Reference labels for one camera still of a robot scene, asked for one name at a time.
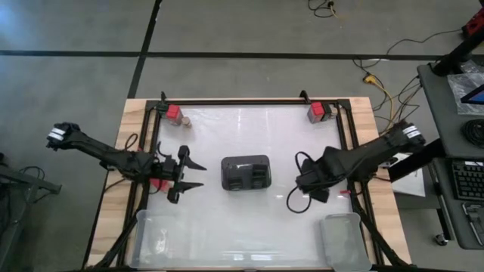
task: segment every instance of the gray floor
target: gray floor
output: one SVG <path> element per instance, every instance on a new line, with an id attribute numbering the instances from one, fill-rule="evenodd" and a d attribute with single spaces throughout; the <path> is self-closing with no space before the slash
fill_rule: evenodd
<path id="1" fill-rule="evenodd" d="M 153 3 L 3 1 L 0 50 L 139 51 Z M 303 0 L 165 0 L 150 50 L 382 54 L 399 39 L 458 29 L 479 9 L 477 1 L 452 0 L 339 0 L 336 5 L 341 20 L 313 17 Z M 424 45 L 400 44 L 392 53 L 444 54 L 459 42 L 453 33 Z M 48 180 L 63 185 L 59 196 L 33 209 L 16 268 L 68 270 L 82 263 L 105 171 L 79 152 L 47 150 L 45 136 L 55 122 L 71 121 L 113 143 L 136 61 L 0 57 L 0 150 L 12 167 L 41 166 Z M 419 64 L 382 61 L 371 72 L 397 94 L 417 75 Z M 148 58 L 136 97 L 159 97 L 160 91 L 170 97 L 294 97 L 305 89 L 313 96 L 368 96 L 376 105 L 383 95 L 361 82 L 364 75 L 349 60 Z M 422 91 L 414 102 L 421 107 L 409 120 L 431 141 L 437 133 L 429 125 L 432 117 Z M 377 114 L 387 117 L 389 105 Z M 382 119 L 377 124 L 379 129 L 386 125 Z M 471 271 L 484 267 L 482 252 L 464 251 L 456 242 L 445 248 L 433 245 L 430 238 L 440 230 L 432 212 L 404 210 L 402 221 L 415 264 Z"/>

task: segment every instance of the gray desk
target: gray desk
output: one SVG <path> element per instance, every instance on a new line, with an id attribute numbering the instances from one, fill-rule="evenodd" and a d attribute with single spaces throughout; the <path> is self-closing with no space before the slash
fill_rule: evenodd
<path id="1" fill-rule="evenodd" d="M 453 228 L 458 244 L 463 249 L 484 249 L 477 243 L 462 209 L 465 201 L 457 200 L 454 197 L 453 180 L 446 169 L 445 161 L 445 158 L 484 159 L 483 150 L 469 143 L 461 134 L 461 126 L 465 122 L 482 117 L 457 114 L 454 95 L 447 82 L 447 77 L 434 75 L 429 65 L 419 66 L 417 71 L 440 139 L 391 167 L 389 169 L 390 178 L 392 181 L 398 180 L 430 164 L 433 181 L 438 185 L 437 194 L 440 208 L 437 209 L 437 212 L 445 238 L 447 240 L 452 238 L 451 229 Z"/>

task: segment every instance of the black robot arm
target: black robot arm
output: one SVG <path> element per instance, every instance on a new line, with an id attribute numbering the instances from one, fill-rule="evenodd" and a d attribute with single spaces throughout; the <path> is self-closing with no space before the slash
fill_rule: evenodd
<path id="1" fill-rule="evenodd" d="M 150 179 L 172 181 L 168 191 L 168 200 L 177 203 L 179 194 L 191 188 L 202 186 L 201 183 L 184 182 L 183 168 L 206 170 L 203 166 L 191 161 L 190 150 L 181 146 L 178 151 L 179 163 L 171 157 L 164 156 L 160 162 L 154 154 L 144 151 L 117 150 L 83 133 L 77 124 L 63 122 L 55 124 L 47 136 L 47 147 L 53 150 L 77 149 L 100 160 L 105 168 L 116 168 L 124 178 L 142 183 Z"/>
<path id="2" fill-rule="evenodd" d="M 386 134 L 353 150 L 326 147 L 316 161 L 305 159 L 297 187 L 312 199 L 326 202 L 329 187 L 345 178 L 362 183 L 369 182 L 378 165 L 397 153 L 416 152 L 424 147 L 425 139 L 413 124 L 402 121 Z"/>

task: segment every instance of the wooden board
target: wooden board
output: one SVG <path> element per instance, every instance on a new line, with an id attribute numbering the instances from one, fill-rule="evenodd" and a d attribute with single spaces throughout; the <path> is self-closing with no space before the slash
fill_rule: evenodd
<path id="1" fill-rule="evenodd" d="M 367 143 L 378 137 L 377 125 L 374 120 L 371 103 L 368 97 L 342 97 L 351 101 L 353 119 L 360 144 Z M 336 99 L 335 97 L 317 97 L 316 100 Z M 274 98 L 271 100 L 295 100 L 294 98 Z M 145 99 L 130 99 L 126 101 L 121 126 L 119 127 L 118 138 L 116 139 L 116 148 L 124 148 L 124 144 L 132 133 L 140 133 L 143 122 Z M 151 132 L 153 131 L 153 118 L 147 133 L 146 147 L 150 146 Z M 386 171 L 378 173 L 379 177 L 388 178 Z M 117 172 L 108 175 L 107 186 L 118 181 L 121 178 Z M 126 203 L 129 195 L 130 183 L 124 182 L 112 187 L 104 194 L 101 203 L 101 210 L 98 216 L 98 222 L 95 228 L 95 235 L 92 242 L 91 251 L 88 257 L 87 265 L 96 264 L 100 261 L 107 250 L 113 245 L 116 238 L 121 233 L 126 211 Z M 395 197 L 392 191 L 392 185 L 387 181 L 372 180 L 368 184 L 370 190 L 372 206 L 377 221 L 378 230 L 383 235 L 389 245 L 395 250 L 399 257 L 411 263 L 405 235 L 400 221 L 399 210 L 397 209 Z M 365 243 L 370 252 L 370 259 L 374 262 L 373 247 L 369 233 L 365 230 Z"/>

